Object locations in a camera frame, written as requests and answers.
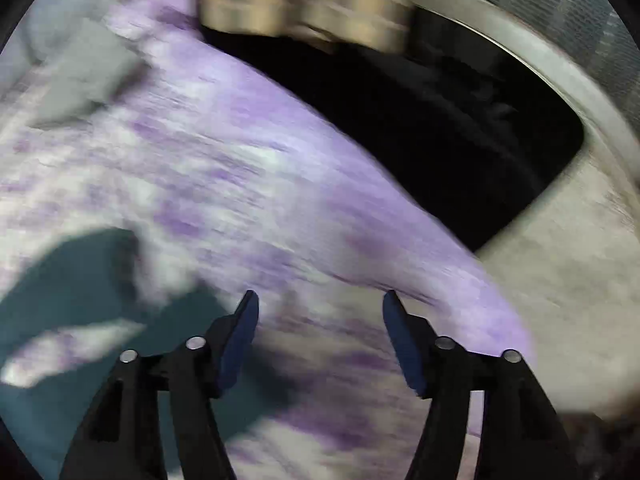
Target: dark teal cloth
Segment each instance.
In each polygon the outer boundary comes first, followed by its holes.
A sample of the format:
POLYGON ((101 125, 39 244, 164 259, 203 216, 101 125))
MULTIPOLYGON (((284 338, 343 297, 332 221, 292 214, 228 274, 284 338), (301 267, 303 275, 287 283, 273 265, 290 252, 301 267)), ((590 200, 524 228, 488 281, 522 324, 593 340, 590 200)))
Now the dark teal cloth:
MULTIPOLYGON (((143 320, 127 269, 133 233, 107 230, 70 240, 28 270, 0 303, 0 362, 45 330, 119 317, 143 320)), ((126 348, 142 355, 173 350, 226 314, 204 285, 178 298, 146 329, 103 359, 23 389, 0 383, 0 416, 44 480, 57 479, 66 450, 94 394, 126 348)), ((249 355, 238 384, 212 403, 223 440, 288 403, 289 387, 273 369, 249 355)), ((167 471, 179 466, 168 410, 160 394, 161 434, 167 471)))

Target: black cloth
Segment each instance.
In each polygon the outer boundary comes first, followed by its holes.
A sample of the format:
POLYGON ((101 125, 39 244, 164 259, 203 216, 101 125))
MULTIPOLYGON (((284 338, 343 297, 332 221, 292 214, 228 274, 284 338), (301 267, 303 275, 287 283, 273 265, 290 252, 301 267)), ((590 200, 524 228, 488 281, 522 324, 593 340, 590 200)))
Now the black cloth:
POLYGON ((561 415, 584 480, 640 478, 640 418, 631 410, 602 420, 593 413, 561 415))
POLYGON ((535 200, 584 140, 562 99, 484 38, 500 51, 497 76, 451 56, 418 63, 349 43, 328 54, 291 38, 202 32, 356 140, 472 251, 535 200))

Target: gray cloth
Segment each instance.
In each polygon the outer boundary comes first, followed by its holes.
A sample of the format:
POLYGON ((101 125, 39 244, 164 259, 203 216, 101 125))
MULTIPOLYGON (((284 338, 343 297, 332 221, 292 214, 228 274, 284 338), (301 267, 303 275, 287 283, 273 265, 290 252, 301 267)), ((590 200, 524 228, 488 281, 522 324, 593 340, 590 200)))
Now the gray cloth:
POLYGON ((59 124, 91 113, 108 103, 142 66, 142 58, 128 48, 126 40, 84 19, 61 53, 31 126, 59 124))

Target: purple tie-dye fabric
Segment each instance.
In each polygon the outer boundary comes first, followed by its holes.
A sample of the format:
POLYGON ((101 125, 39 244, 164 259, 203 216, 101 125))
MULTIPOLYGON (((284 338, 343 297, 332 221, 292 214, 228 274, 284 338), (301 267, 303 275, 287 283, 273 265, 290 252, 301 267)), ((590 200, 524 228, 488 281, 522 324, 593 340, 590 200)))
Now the purple tie-dye fabric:
MULTIPOLYGON (((230 304, 260 295, 258 342, 300 398, 230 443, 240 478, 402 478, 428 404, 404 384, 382 291, 469 350, 528 355, 527 333, 474 257, 370 155, 201 42, 192 13, 192 0, 135 0, 107 17, 149 69, 88 120, 34 130, 23 124, 42 93, 20 101, 0 136, 0 286, 63 234, 133 224, 156 288, 189 274, 230 304)), ((59 371, 89 359, 77 332, 73 355, 52 353, 59 371)))

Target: metal screw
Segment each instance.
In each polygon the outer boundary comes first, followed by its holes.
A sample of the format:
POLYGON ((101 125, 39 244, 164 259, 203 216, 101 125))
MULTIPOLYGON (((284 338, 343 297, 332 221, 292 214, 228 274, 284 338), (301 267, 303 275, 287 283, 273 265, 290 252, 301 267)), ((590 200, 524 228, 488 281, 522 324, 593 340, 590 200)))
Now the metal screw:
POLYGON ((502 352, 502 357, 507 359, 507 361, 510 363, 519 363, 520 361, 522 361, 522 354, 515 350, 505 350, 504 352, 502 352))
POLYGON ((190 339, 187 339, 187 348, 189 350, 197 350, 198 348, 202 348, 204 345, 206 345, 206 343, 207 343, 206 339, 197 335, 196 337, 191 337, 190 339))
POLYGON ((138 352, 135 350, 125 350, 122 354, 120 354, 120 361, 123 363, 130 363, 135 361, 138 357, 138 352))
POLYGON ((451 350, 456 347, 456 342, 444 335, 436 339, 436 346, 441 350, 451 350))

